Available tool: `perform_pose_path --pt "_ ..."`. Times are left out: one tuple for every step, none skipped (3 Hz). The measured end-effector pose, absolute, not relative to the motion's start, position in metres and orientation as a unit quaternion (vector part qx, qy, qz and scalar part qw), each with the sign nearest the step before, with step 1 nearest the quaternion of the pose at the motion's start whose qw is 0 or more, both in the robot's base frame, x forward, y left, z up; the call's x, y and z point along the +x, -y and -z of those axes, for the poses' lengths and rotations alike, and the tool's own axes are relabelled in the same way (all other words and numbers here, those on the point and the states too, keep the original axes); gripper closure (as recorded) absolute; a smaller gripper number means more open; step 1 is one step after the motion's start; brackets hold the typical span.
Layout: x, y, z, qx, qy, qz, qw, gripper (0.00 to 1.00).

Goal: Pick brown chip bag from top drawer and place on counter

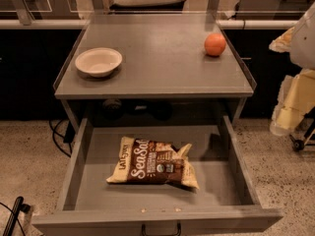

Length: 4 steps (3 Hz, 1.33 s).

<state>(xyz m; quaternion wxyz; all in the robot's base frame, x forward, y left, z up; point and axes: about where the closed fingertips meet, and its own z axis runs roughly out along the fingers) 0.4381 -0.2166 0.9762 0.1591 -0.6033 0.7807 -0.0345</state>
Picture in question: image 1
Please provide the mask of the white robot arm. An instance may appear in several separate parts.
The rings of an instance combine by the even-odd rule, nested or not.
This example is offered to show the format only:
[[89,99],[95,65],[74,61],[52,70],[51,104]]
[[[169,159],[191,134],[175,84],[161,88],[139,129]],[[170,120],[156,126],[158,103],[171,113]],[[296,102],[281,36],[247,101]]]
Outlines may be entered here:
[[285,76],[275,106],[270,131],[286,136],[315,106],[315,3],[297,24],[269,45],[275,52],[289,53],[290,61],[301,68],[296,76]]

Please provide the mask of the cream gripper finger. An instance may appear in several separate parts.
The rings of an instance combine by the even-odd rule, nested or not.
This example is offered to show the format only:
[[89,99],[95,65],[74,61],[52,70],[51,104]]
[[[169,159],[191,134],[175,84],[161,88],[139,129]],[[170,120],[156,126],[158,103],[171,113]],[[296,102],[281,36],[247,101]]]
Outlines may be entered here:
[[275,106],[270,131],[276,136],[292,133],[315,107],[315,71],[302,69],[296,76],[285,76]]
[[274,39],[270,45],[269,49],[275,52],[284,53],[289,52],[291,49],[291,39],[294,28],[290,28],[285,31],[282,35]]

